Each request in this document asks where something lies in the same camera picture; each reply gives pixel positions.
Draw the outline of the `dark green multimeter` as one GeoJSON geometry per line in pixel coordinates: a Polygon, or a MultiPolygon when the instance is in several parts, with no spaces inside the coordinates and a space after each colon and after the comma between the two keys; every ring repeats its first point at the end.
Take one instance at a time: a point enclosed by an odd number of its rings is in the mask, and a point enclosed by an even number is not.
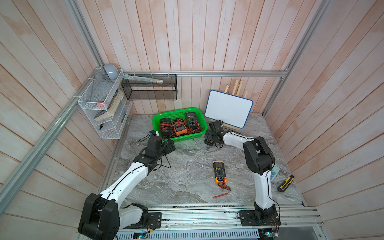
{"type": "Polygon", "coordinates": [[[160,119],[160,132],[163,137],[170,137],[173,133],[173,123],[170,118],[160,119]]]}

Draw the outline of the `green plastic basket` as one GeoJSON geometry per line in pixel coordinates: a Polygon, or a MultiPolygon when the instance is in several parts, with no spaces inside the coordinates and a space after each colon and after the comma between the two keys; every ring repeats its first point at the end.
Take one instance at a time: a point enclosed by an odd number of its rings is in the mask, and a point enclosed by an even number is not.
{"type": "Polygon", "coordinates": [[[163,139],[181,142],[203,136],[208,125],[203,113],[196,108],[175,110],[153,117],[153,130],[163,139]]]}

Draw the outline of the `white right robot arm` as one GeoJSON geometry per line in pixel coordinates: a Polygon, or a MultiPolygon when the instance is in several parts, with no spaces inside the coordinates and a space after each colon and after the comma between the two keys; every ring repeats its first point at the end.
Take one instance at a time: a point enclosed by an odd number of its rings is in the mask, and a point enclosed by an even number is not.
{"type": "Polygon", "coordinates": [[[239,211],[238,217],[242,226],[275,226],[281,225],[278,205],[272,197],[271,173],[275,165],[275,156],[262,137],[246,137],[222,127],[222,121],[209,124],[205,133],[205,143],[209,146],[229,145],[242,150],[247,167],[254,174],[256,197],[254,210],[239,211]]]}

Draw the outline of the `red black multimeter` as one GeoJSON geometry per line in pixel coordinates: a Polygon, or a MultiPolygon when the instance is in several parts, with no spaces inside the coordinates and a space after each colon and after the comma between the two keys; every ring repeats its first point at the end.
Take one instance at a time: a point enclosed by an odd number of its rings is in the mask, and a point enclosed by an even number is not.
{"type": "Polygon", "coordinates": [[[195,128],[195,129],[193,129],[193,128],[188,128],[188,133],[189,133],[190,135],[192,135],[192,134],[197,134],[197,133],[201,133],[202,130],[203,130],[202,127],[198,127],[198,128],[195,128]]]}

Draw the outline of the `yellow multimeter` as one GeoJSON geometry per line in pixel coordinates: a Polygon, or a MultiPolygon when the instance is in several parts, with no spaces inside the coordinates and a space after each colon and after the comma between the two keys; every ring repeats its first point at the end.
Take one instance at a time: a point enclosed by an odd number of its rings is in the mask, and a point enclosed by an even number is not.
{"type": "Polygon", "coordinates": [[[213,197],[213,199],[217,199],[217,198],[228,195],[232,191],[232,189],[227,185],[228,179],[226,176],[224,162],[221,160],[213,161],[213,168],[214,168],[216,184],[222,191],[227,191],[226,193],[222,193],[220,195],[213,197]]]}

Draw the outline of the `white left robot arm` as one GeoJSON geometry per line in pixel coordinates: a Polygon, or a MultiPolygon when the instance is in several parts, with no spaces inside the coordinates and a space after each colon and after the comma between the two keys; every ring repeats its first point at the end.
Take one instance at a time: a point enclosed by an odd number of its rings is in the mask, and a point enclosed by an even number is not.
{"type": "Polygon", "coordinates": [[[139,182],[163,166],[162,158],[175,149],[173,140],[151,136],[118,180],[100,194],[91,193],[86,198],[79,233],[92,240],[113,240],[123,228],[149,227],[147,207],[137,203],[122,207],[122,204],[139,182]]]}

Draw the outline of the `small black multimeter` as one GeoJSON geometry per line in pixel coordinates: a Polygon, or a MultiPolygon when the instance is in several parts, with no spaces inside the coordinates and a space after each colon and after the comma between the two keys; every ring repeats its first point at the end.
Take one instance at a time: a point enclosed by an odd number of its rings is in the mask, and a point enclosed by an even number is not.
{"type": "Polygon", "coordinates": [[[204,143],[208,146],[213,146],[214,141],[212,140],[212,133],[211,132],[206,132],[205,133],[205,140],[204,143]]]}

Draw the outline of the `green horizontal multimeter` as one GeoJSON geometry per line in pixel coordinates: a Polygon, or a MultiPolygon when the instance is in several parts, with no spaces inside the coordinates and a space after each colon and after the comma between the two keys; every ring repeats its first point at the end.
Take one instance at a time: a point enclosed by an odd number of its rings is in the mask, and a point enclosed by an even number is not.
{"type": "Polygon", "coordinates": [[[188,128],[192,130],[196,130],[199,127],[199,122],[195,112],[185,113],[185,118],[186,118],[186,124],[188,128]]]}

